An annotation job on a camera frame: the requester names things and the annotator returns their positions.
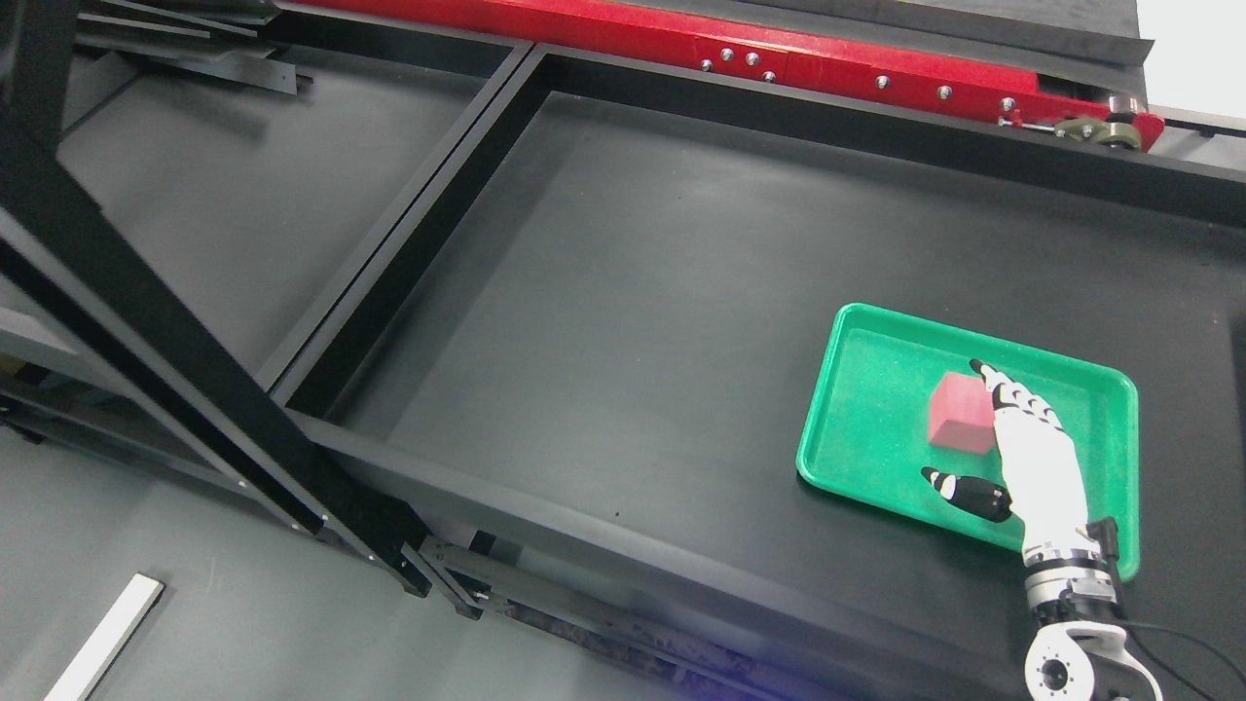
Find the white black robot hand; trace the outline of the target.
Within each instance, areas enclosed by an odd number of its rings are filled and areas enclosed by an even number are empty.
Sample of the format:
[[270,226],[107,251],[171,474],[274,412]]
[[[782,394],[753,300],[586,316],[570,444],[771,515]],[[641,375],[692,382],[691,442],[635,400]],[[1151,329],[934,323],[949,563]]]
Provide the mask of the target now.
[[925,466],[927,484],[948,504],[969,515],[1022,524],[1022,557],[1028,564],[1069,555],[1096,558],[1101,545],[1089,532],[1084,476],[1077,445],[1055,410],[1001,369],[971,359],[991,396],[1002,483]]

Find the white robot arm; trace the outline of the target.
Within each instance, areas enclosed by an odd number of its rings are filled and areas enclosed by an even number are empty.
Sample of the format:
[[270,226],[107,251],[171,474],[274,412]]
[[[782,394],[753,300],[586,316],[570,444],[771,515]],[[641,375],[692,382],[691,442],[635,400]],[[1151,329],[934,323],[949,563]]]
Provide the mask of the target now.
[[1161,700],[1158,679],[1126,647],[1116,560],[1089,550],[1025,560],[1037,623],[1023,665],[1033,700]]

